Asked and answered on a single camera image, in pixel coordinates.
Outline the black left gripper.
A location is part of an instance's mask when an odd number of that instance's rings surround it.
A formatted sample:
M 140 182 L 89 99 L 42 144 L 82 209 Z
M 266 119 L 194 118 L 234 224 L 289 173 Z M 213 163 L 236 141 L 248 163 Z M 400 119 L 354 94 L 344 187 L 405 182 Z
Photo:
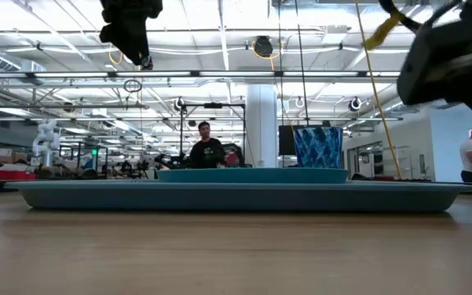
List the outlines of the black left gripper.
M 147 18 L 156 19 L 162 0 L 99 0 L 105 25 L 99 34 L 103 43 L 113 43 L 136 66 L 152 70 L 147 39 Z

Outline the blue faceted cup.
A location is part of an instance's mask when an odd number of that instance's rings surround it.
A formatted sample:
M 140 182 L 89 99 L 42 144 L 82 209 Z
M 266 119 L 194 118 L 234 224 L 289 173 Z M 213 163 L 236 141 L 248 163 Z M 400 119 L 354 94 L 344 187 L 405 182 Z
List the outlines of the blue faceted cup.
M 343 130 L 305 127 L 293 131 L 297 165 L 303 168 L 342 168 Z

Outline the blue round plate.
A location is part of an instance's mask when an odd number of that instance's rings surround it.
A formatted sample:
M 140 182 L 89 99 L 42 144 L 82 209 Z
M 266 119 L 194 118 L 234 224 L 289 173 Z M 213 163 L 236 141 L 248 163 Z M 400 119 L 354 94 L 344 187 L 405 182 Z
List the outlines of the blue round plate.
M 348 171 L 327 168 L 224 168 L 159 170 L 166 183 L 344 184 Z

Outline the blue plastic tray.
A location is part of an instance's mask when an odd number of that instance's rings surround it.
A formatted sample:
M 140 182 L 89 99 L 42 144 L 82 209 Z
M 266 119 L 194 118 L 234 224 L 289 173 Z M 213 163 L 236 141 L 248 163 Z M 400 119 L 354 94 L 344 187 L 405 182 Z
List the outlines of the blue plastic tray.
M 349 181 L 345 184 L 163 183 L 67 180 L 7 183 L 48 210 L 442 212 L 472 185 Z

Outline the white building column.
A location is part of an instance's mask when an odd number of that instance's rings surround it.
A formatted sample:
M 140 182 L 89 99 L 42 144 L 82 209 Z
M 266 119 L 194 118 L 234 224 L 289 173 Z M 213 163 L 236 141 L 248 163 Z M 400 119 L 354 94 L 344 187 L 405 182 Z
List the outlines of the white building column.
M 278 165 L 277 91 L 273 84 L 248 84 L 245 157 L 254 167 Z

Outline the black monitor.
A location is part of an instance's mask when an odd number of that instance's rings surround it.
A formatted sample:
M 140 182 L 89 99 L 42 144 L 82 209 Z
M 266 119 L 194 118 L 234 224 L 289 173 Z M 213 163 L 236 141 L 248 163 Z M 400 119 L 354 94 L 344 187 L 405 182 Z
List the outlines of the black monitor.
M 279 155 L 295 156 L 296 148 L 294 132 L 299 129 L 296 125 L 281 125 L 279 127 Z

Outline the red bin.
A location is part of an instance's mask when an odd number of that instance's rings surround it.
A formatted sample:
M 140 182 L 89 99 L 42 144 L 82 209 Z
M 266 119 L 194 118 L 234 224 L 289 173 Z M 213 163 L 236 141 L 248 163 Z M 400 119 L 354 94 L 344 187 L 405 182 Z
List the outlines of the red bin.
M 18 170 L 0 170 L 0 181 L 35 180 L 36 174 Z

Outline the black background frame rig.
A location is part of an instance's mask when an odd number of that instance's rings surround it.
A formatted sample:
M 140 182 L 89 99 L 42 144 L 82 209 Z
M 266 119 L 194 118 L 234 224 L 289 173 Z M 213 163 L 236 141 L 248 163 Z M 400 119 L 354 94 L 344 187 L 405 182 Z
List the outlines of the black background frame rig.
M 192 115 L 199 107 L 204 109 L 222 109 L 224 107 L 228 107 L 234 114 L 242 121 L 242 135 L 243 135 L 243 147 L 240 149 L 241 157 L 239 159 L 239 164 L 241 167 L 244 167 L 245 164 L 245 144 L 247 141 L 247 112 L 246 112 L 246 104 L 245 103 L 222 103 L 222 102 L 205 102 L 205 103 L 186 103 L 182 102 L 179 105 L 179 152 L 183 151 L 183 143 L 184 143 L 184 121 L 185 115 L 184 111 L 187 110 L 189 107 L 192 108 L 191 111 L 187 113 L 187 115 Z M 234 108 L 241 107 L 243 110 L 243 114 L 239 115 Z

